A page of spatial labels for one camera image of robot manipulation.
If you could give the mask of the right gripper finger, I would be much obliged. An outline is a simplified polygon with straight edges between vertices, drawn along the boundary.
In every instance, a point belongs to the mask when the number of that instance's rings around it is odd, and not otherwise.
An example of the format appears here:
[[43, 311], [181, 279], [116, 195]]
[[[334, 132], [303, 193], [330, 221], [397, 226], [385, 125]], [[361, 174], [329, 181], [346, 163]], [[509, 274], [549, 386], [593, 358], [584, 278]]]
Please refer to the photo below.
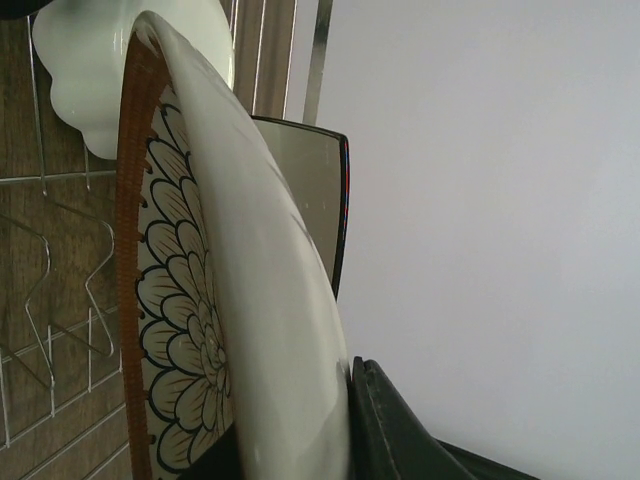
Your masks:
[[353, 360], [349, 409], [357, 479], [531, 477], [431, 436], [374, 360]]

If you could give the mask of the patterned round plate orange rim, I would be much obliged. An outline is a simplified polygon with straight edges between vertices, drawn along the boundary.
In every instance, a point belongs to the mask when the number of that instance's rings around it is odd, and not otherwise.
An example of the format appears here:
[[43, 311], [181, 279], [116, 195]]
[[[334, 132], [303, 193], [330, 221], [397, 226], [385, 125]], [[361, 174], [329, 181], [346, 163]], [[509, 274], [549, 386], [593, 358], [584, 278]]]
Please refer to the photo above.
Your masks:
[[166, 20], [136, 18], [115, 237], [136, 479], [352, 475], [337, 294], [253, 118]]

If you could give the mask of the cream rectangular plate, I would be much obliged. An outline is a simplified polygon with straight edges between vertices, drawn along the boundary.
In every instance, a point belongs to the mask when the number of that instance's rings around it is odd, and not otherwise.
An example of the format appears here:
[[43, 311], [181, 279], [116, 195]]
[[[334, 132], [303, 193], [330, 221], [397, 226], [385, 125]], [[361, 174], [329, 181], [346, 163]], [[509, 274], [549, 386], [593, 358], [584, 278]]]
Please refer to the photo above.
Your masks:
[[339, 293], [348, 226], [349, 141], [313, 125], [255, 116], [316, 245], [334, 294]]

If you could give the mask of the metal wire dish rack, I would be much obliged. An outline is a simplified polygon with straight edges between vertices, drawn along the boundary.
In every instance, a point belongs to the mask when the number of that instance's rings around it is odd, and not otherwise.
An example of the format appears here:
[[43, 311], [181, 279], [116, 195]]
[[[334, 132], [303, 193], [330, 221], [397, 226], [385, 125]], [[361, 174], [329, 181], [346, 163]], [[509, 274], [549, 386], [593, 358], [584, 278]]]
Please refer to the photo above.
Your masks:
[[88, 440], [120, 398], [107, 223], [113, 165], [53, 116], [27, 17], [1, 24], [1, 447]]

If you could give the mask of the white scalloped bowl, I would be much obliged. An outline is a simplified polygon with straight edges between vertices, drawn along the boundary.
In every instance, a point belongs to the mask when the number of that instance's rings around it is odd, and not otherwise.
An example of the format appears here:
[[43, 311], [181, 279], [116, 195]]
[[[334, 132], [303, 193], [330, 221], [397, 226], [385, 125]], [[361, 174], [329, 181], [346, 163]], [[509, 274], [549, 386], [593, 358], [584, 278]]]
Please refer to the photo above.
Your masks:
[[42, 8], [33, 43], [51, 75], [55, 113], [79, 130], [99, 158], [117, 156], [118, 122], [127, 47], [140, 13], [158, 14], [234, 85], [232, 34], [215, 0], [57, 0]]

